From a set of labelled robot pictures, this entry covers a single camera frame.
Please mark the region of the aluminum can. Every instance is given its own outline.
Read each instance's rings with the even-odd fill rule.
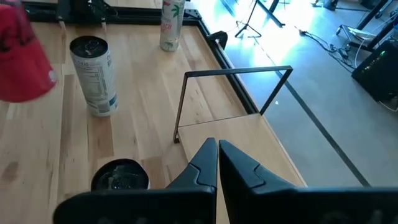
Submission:
[[[82,36],[73,40],[69,49],[89,111],[99,117],[111,115],[118,108],[118,97],[108,43]]]
[[[160,48],[173,52],[178,49],[185,0],[163,0],[160,25]]]

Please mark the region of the microphone stand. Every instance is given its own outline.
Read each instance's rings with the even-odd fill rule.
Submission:
[[[236,21],[236,25],[237,25],[237,26],[238,26],[239,24],[244,24],[244,26],[242,27],[242,29],[239,30],[239,32],[235,35],[235,37],[238,37],[238,35],[239,35],[240,33],[242,33],[243,30],[248,29],[248,28],[252,29],[254,32],[256,32],[256,33],[258,34],[258,36],[256,36],[256,37],[261,37],[261,36],[262,36],[257,30],[255,30],[253,27],[251,27],[251,26],[249,25],[251,16],[253,15],[254,9],[256,8],[256,5],[257,5],[257,2],[258,2],[258,1],[259,1],[259,0],[256,0],[256,1],[254,2],[254,6],[253,6],[253,9],[251,10],[251,13],[250,13],[248,22],[245,23],[245,22],[241,22],[241,21]]]

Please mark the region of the red object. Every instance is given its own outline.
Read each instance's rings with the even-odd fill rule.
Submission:
[[[0,100],[23,102],[56,84],[47,56],[22,6],[0,5]]]

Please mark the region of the green leaf graphic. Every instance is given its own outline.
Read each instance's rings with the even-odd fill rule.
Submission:
[[[174,9],[172,9],[172,12],[174,12],[173,18],[177,17],[180,14],[180,7],[178,5],[174,5]]]

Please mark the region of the black speaker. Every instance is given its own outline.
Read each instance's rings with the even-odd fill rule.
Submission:
[[[376,100],[391,100],[398,94],[398,44],[385,41],[358,68],[352,77]]]

